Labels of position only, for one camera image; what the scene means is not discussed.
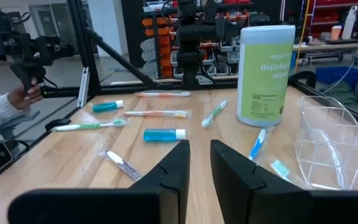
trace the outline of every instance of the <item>white bottle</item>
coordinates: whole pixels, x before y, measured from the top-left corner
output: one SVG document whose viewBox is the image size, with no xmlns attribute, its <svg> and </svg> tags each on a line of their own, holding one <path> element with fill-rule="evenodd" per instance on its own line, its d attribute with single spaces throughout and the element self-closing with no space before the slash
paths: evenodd
<svg viewBox="0 0 358 224">
<path fill-rule="evenodd" d="M 356 21 L 357 6 L 352 6 L 346 17 L 345 28 L 343 28 L 342 39 L 350 39 L 352 36 L 353 26 Z"/>
<path fill-rule="evenodd" d="M 295 26 L 241 30 L 237 118 L 258 127 L 281 122 Z"/>
</svg>

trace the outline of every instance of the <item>white cap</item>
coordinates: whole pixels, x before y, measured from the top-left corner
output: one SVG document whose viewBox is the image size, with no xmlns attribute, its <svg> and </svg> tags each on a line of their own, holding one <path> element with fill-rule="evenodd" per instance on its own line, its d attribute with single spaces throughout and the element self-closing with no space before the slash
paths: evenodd
<svg viewBox="0 0 358 224">
<path fill-rule="evenodd" d="M 123 108 L 124 107 L 124 102 L 122 100 L 117 100 L 116 104 L 117 104 L 117 108 Z"/>
<path fill-rule="evenodd" d="M 185 129 L 177 129 L 176 135 L 177 135 L 177 140 L 186 139 L 186 130 Z"/>
</svg>

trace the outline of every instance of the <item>person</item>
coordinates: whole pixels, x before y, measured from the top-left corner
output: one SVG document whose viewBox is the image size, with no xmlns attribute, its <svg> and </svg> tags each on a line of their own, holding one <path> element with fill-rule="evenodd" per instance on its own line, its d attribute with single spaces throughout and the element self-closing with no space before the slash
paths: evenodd
<svg viewBox="0 0 358 224">
<path fill-rule="evenodd" d="M 36 79 L 31 80 L 34 87 L 24 91 L 24 86 L 0 96 L 0 125 L 30 111 L 30 105 L 42 100 L 41 88 Z"/>
</svg>

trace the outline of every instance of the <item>person's hand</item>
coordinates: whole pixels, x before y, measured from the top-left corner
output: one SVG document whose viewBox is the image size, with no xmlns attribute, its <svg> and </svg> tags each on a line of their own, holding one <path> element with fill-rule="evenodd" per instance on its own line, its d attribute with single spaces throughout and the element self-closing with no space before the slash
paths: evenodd
<svg viewBox="0 0 358 224">
<path fill-rule="evenodd" d="M 24 86 L 8 93 L 7 100 L 17 110 L 27 109 L 31 104 L 42 100 L 41 87 L 37 84 L 37 79 L 33 78 L 31 84 L 33 87 L 27 93 L 24 91 Z"/>
</svg>

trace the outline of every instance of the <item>clear plastic box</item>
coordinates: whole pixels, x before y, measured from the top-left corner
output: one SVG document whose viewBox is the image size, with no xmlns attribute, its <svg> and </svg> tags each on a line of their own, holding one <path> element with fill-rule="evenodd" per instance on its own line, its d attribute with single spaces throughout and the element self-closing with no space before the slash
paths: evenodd
<svg viewBox="0 0 358 224">
<path fill-rule="evenodd" d="M 358 173 L 358 123 L 335 98 L 302 97 L 295 148 L 301 175 L 310 188 L 353 188 Z"/>
</svg>

